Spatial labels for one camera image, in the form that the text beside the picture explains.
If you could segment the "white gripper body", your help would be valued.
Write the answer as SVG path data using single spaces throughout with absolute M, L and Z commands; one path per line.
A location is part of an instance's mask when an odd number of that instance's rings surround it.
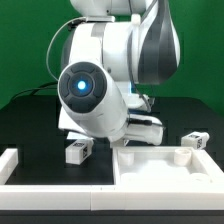
M 152 145 L 160 145 L 163 138 L 164 126 L 153 116 L 130 114 L 127 129 L 120 138 L 126 145 L 127 141 L 140 141 Z

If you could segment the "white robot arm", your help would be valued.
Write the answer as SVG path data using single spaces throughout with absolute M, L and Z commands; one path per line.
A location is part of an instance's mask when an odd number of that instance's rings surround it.
M 168 0 L 70 0 L 84 17 L 64 50 L 59 128 L 119 140 L 162 142 L 151 99 L 136 84 L 159 85 L 177 70 L 180 45 Z

